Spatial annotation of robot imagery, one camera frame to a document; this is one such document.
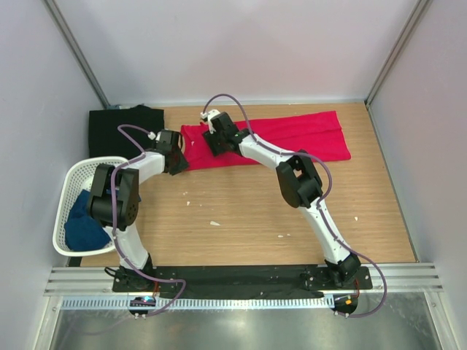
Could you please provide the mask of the red t shirt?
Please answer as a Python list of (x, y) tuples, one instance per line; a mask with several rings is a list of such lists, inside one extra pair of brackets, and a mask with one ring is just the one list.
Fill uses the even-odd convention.
[[(319, 159), (343, 161), (351, 158), (341, 124), (335, 111), (304, 114), (294, 117), (255, 119), (250, 121), (259, 136), (290, 151), (303, 149)], [(228, 152), (215, 157), (203, 138), (208, 126), (183, 125), (184, 156), (191, 171), (205, 168), (255, 165), (250, 160)]]

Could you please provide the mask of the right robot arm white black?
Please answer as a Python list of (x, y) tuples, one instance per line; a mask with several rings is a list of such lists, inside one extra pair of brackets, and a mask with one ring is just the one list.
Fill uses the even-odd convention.
[(339, 289), (351, 285), (361, 262), (327, 209), (325, 197), (330, 191), (323, 191), (313, 163), (316, 157), (275, 146), (254, 133), (250, 125), (241, 130), (227, 113), (216, 109), (202, 112), (201, 120), (208, 125), (203, 137), (214, 156), (236, 153), (276, 172), (283, 199), (302, 213), (320, 242), (330, 282)]

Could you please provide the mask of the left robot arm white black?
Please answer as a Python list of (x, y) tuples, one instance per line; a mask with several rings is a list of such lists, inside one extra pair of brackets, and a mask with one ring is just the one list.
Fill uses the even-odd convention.
[(111, 227), (110, 237), (120, 258), (120, 269), (130, 273), (129, 282), (137, 290), (149, 290), (155, 277), (150, 253), (143, 247), (136, 228), (139, 210), (139, 186), (160, 175), (176, 175), (188, 168), (182, 153), (183, 140), (178, 131), (158, 133), (142, 127), (122, 124), (117, 130), (138, 150), (139, 155), (117, 166), (96, 167), (87, 211), (102, 227)]

